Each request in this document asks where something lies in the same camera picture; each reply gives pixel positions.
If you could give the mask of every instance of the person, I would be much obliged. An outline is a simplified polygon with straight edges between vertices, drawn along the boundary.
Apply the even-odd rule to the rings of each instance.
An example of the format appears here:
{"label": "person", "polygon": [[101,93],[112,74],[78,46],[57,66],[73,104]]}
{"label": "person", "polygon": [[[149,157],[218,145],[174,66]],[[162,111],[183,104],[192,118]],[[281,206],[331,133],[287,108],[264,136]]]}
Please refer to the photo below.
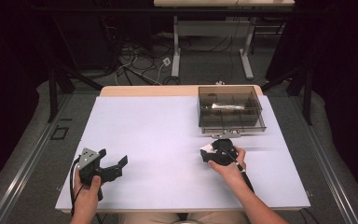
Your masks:
{"label": "person", "polygon": [[[235,147],[238,152],[237,161],[246,170],[245,150]],[[252,224],[257,223],[288,223],[283,218],[273,212],[265,203],[263,203],[246,185],[243,177],[237,167],[232,162],[227,166],[219,165],[214,161],[208,161],[208,164],[218,174],[222,176],[226,184],[233,191],[237,199],[240,201],[243,212],[203,212],[203,213],[189,213],[188,221],[180,221],[179,216],[175,213],[128,213],[119,215],[120,224],[218,224],[218,223],[232,223],[243,224],[247,223],[247,219]],[[82,224],[91,223],[95,216],[98,205],[98,189],[101,186],[101,178],[94,176],[91,186],[89,188],[82,188],[78,170],[76,170],[74,193],[78,192],[75,202],[75,213],[71,223]]]}

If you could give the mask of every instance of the black curtain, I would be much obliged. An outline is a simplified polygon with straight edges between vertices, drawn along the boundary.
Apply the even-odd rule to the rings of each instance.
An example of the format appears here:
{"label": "black curtain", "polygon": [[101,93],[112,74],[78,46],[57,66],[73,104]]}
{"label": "black curtain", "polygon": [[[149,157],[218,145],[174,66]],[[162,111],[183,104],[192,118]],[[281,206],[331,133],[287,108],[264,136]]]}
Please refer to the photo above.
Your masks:
{"label": "black curtain", "polygon": [[34,114],[36,87],[48,79],[24,24],[15,2],[0,1],[0,171]]}
{"label": "black curtain", "polygon": [[358,1],[297,0],[296,8],[329,14],[290,19],[266,78],[298,67],[313,71],[312,89],[324,98],[334,144],[358,182]]}

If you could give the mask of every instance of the white desk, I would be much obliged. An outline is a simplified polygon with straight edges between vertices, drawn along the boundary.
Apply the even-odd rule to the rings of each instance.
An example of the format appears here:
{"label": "white desk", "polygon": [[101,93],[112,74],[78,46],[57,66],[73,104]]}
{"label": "white desk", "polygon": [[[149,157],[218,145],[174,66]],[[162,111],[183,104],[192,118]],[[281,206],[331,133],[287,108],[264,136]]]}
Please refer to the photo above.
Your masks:
{"label": "white desk", "polygon": [[[292,7],[294,0],[155,0],[155,7]],[[253,79],[248,52],[255,29],[255,18],[249,21],[179,21],[173,18],[174,53],[172,76],[179,77],[180,49],[179,35],[245,35],[245,44],[240,49],[243,70],[247,79]]]}
{"label": "white desk", "polygon": [[[97,97],[75,158],[88,147],[106,148],[102,167],[125,155],[129,159],[123,176],[102,186],[98,212],[242,209],[221,176],[202,162],[199,148],[213,139],[198,126],[197,89],[109,87],[102,95],[114,97]],[[266,131],[232,139],[247,149],[247,174],[255,193],[273,209],[309,207],[269,100],[259,98]],[[64,212],[71,209],[68,179],[56,204]]]}

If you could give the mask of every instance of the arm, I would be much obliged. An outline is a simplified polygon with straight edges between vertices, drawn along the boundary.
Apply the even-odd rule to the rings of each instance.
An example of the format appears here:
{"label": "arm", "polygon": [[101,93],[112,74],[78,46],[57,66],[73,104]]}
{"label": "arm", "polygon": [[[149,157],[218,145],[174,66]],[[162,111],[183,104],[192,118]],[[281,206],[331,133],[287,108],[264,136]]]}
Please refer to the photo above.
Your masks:
{"label": "arm", "polygon": [[90,224],[95,216],[98,205],[98,189],[101,186],[101,178],[94,176],[91,186],[84,186],[80,182],[79,171],[76,169],[74,194],[77,195],[75,201],[75,213],[72,218],[72,224]]}
{"label": "arm", "polygon": [[[238,147],[235,147],[235,149],[238,151],[237,161],[244,169],[246,169],[246,164],[244,162],[245,151]],[[223,177],[226,184],[234,192],[235,196],[242,204],[242,207],[251,223],[287,223],[284,219],[274,213],[248,188],[234,162],[228,166],[219,165],[214,161],[208,161],[208,163]]]}

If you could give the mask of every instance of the gray floor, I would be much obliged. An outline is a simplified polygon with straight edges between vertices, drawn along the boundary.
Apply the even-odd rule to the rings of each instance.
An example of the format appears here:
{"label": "gray floor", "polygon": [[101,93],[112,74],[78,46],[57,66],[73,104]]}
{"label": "gray floor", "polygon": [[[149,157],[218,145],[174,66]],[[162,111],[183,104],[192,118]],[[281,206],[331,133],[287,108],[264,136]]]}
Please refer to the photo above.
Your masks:
{"label": "gray floor", "polygon": [[[218,80],[226,84],[257,84],[265,83],[267,72],[277,38],[259,36],[255,55],[250,56],[255,78],[250,81],[244,78],[239,59],[238,48],[243,40],[236,39],[232,47],[222,52],[191,52],[191,49],[208,50],[220,43],[220,37],[192,37],[183,38],[182,58],[180,66],[180,84],[214,84]],[[162,67],[160,76],[158,69],[162,59],[170,57],[165,46],[171,46],[172,41],[159,41],[155,45],[155,53],[162,55],[155,59],[156,69],[145,73],[146,76],[162,83],[171,74],[171,67]],[[229,46],[229,39],[219,48]],[[146,68],[148,57],[139,57],[134,63],[138,68]],[[146,85],[140,78],[129,74],[134,85]],[[116,74],[95,79],[103,85],[129,85],[124,75]],[[90,87],[74,80],[77,91],[72,95],[61,95],[62,112],[52,124],[48,120],[48,84],[39,88],[40,100],[34,117],[25,131],[22,139],[13,151],[7,165],[0,174],[0,222],[6,223],[68,223],[70,216],[56,211],[55,203],[59,196],[57,187],[66,178],[81,134],[86,126],[95,97],[99,94]],[[311,119],[312,127],[304,124],[298,109],[301,107],[301,96],[287,97],[283,83],[265,92],[268,96],[277,120],[280,123],[283,136],[294,159],[296,168],[306,190],[309,190],[310,211],[320,223],[358,223],[358,185],[351,176],[351,172],[340,159],[331,140],[330,128],[324,113],[324,101],[317,94],[312,94]],[[56,127],[64,128],[68,132],[64,139],[53,140],[62,133],[49,132]],[[40,154],[34,152],[40,147]],[[326,163],[320,160],[317,148],[321,148],[327,158],[327,165],[333,170],[333,177],[337,183],[331,183],[332,173],[327,173]],[[9,194],[10,184],[21,178],[18,173],[24,164],[33,156],[34,163],[30,172],[22,179],[24,187],[18,188],[18,193]],[[340,206],[339,200],[348,200],[350,212]],[[299,212],[279,212],[290,223],[307,223]],[[309,223],[314,223],[309,214],[303,213]],[[106,217],[104,223],[117,223],[116,215]]]}

